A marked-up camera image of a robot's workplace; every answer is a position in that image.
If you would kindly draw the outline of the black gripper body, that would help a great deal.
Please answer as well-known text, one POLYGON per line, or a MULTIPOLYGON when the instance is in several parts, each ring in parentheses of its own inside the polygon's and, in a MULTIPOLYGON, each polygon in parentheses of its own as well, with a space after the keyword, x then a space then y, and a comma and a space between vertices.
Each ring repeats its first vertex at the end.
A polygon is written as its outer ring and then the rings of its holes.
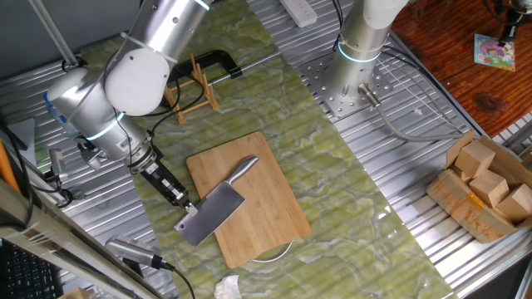
POLYGON ((187 207, 190 204, 188 190, 159 160, 140 174, 172 206, 187 207))

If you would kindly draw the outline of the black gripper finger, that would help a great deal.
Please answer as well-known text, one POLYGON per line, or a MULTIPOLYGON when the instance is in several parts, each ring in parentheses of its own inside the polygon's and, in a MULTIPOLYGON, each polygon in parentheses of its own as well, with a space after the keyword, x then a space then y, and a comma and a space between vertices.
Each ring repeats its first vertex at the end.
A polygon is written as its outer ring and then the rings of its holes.
POLYGON ((179 200, 178 205, 191 216, 195 216, 198 212, 195 205, 190 201, 187 194, 184 194, 179 200))

